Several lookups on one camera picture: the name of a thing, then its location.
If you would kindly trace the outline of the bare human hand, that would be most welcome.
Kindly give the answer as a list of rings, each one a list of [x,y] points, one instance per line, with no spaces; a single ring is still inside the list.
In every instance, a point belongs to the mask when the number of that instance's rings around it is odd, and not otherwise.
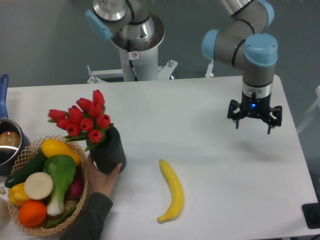
[[[95,166],[91,154],[87,158],[88,183],[93,193],[100,193],[111,197],[122,164],[119,163],[111,173],[103,173]]]

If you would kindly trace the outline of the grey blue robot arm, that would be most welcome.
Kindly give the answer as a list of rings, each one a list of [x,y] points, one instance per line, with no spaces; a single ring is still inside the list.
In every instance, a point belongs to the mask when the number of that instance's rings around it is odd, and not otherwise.
[[[260,119],[268,129],[282,125],[282,106],[270,106],[278,61],[278,42],[265,30],[274,19],[274,9],[265,0],[223,0],[233,22],[226,30],[208,31],[202,54],[242,71],[241,102],[232,99],[227,118],[239,124],[244,118]]]

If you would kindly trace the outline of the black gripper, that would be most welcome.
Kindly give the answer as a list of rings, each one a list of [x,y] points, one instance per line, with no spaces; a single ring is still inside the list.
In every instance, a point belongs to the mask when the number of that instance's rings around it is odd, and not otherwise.
[[[242,87],[241,102],[232,99],[228,106],[227,118],[240,126],[243,118],[255,118],[265,121],[268,125],[267,134],[271,129],[282,125],[283,107],[271,107],[272,87]]]

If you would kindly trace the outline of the dark grey sleeved forearm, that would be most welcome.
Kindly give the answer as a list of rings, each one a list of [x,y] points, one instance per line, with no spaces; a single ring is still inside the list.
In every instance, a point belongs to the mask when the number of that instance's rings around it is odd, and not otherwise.
[[[113,206],[112,200],[99,192],[89,195],[78,219],[59,240],[99,240],[105,219]]]

